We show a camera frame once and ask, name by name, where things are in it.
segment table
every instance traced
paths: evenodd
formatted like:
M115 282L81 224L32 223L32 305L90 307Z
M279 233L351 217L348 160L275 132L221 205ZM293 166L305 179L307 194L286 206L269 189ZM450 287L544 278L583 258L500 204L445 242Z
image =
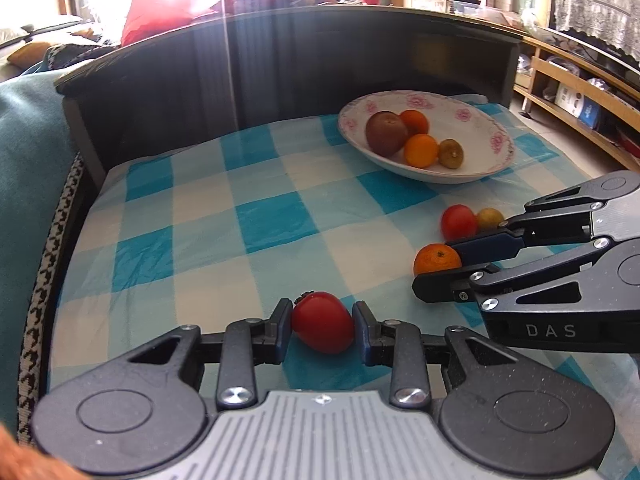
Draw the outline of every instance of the table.
M279 298L326 290L379 319L442 334L462 324L485 333L473 303L424 304L411 291L418 249L441 241L454 203L505 216L587 179L506 108L460 96L513 137L510 168L470 184L425 184L381 170L345 142L336 116L282 121L117 166L108 174L71 259L56 314L50 386L177 325L221 332L267 317ZM562 248L530 248L505 266ZM522 350L595 387L618 429L601 472L638 478L640 381L628 355ZM216 366L201 388L213 392ZM364 367L354 348L324 356L293 338L282 366L257 367L261 393L282 388L378 389L389 369Z

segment fruit bowl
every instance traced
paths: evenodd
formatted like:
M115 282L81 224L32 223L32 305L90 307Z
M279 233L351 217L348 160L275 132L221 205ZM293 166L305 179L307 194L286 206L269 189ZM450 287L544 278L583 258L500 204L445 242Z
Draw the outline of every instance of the fruit bowl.
M404 161L402 150L390 158L371 151L365 126L376 112L388 110L400 114L418 110L427 116L430 135L438 142L454 139L462 145L465 160L456 170L439 163L421 170ZM502 171L513 162L515 148L504 127L477 108L430 92L393 90L365 95L340 110L338 129L354 148L385 170L423 182L463 184Z

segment lace curtain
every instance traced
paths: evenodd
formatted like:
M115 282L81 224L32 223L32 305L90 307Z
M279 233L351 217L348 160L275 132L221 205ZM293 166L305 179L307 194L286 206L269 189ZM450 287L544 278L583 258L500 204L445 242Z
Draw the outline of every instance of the lace curtain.
M556 0L556 28L574 28L640 61L640 0Z

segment kiwi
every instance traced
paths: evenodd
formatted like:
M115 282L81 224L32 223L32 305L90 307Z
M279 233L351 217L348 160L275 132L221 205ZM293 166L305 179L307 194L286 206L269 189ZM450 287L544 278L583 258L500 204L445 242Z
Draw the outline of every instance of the kiwi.
M462 162L465 160L465 152L456 140L445 139L440 143L438 159L445 168L456 170L462 166Z
M391 156L404 146L409 130L395 113L377 112L367 121L365 135L372 152Z

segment orange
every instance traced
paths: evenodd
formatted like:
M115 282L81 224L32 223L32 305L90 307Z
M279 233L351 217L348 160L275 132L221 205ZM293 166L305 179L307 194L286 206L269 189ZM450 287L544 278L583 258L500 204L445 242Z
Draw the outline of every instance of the orange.
M400 118L411 135L429 133L429 120L418 110L405 110Z
M438 142L427 134L409 137L404 144L404 160L414 168L426 168L438 158Z
M418 251L414 260L414 276L436 270L462 267L458 253L445 244L430 244Z

